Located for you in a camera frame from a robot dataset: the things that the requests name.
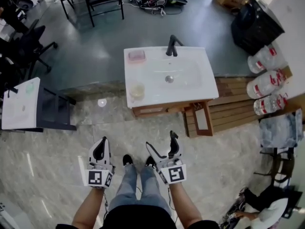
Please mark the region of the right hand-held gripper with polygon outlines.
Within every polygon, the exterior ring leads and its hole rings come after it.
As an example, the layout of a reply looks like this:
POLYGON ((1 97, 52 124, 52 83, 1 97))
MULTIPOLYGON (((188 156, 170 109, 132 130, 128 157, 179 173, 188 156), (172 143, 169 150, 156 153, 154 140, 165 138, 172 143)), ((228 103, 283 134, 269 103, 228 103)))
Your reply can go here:
POLYGON ((183 182, 187 179, 186 164, 181 158, 183 146, 179 143, 179 137, 173 130, 170 131, 169 158, 160 155, 148 142, 146 142, 146 148, 156 163, 157 173, 166 185, 183 182))

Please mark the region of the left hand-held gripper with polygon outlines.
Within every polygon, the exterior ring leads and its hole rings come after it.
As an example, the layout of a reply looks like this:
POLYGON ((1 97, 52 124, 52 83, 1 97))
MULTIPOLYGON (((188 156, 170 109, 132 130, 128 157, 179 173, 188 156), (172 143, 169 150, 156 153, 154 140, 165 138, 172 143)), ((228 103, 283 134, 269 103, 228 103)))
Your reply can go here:
POLYGON ((89 161, 82 171, 85 186, 93 188, 108 188, 110 186, 115 171, 115 166, 110 158, 109 141, 104 136, 89 150, 89 161))

